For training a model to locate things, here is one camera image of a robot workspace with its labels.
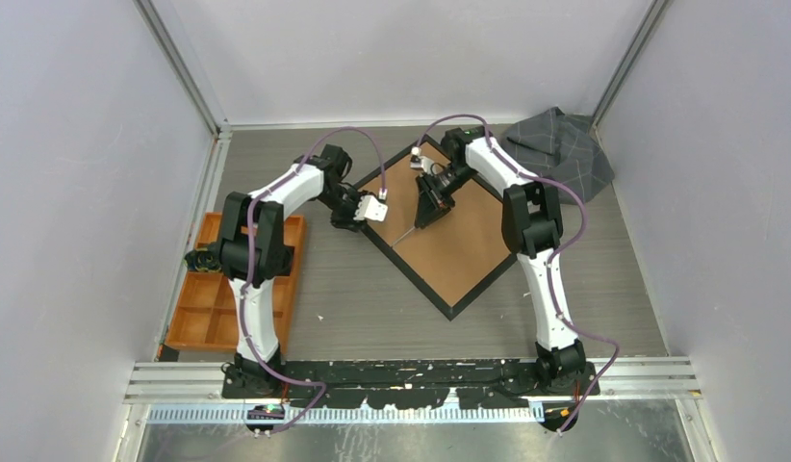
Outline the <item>black picture frame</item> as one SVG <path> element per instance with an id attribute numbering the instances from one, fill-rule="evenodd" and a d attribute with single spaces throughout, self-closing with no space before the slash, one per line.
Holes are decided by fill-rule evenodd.
<path id="1" fill-rule="evenodd" d="M 455 206 L 428 227 L 414 228 L 417 173 L 410 148 L 386 161 L 388 213 L 363 234 L 452 321 L 517 263 L 501 236 L 498 192 L 475 176 L 453 194 Z"/>

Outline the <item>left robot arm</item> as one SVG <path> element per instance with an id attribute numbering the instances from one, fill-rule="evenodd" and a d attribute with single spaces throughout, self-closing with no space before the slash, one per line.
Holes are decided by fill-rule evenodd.
<path id="1" fill-rule="evenodd" d="M 293 248 L 284 242 L 286 219 L 312 200 L 324 204 L 333 214 L 333 225 L 341 229 L 357 231 L 387 215 L 387 187 L 369 192 L 347 184 L 351 166 L 342 148 L 328 144 L 318 155 L 295 159 L 268 185 L 225 198 L 215 254 L 237 307 L 234 367 L 259 398 L 274 397 L 283 383 L 273 292 L 276 278 L 293 258 Z"/>

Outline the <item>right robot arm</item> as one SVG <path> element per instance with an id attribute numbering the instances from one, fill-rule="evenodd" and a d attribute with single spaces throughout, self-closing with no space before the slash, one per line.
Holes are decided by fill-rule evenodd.
<path id="1" fill-rule="evenodd" d="M 512 159 L 483 127 L 447 131 L 442 148 L 449 162 L 441 168 L 419 145 L 410 150 L 410 167 L 419 174 L 414 225 L 423 229 L 447 215 L 454 193 L 474 176 L 500 193 L 501 236 L 517 256 L 532 296 L 537 382 L 546 393 L 561 395 L 587 367 L 584 347 L 568 326 L 572 319 L 559 272 L 561 186 Z"/>

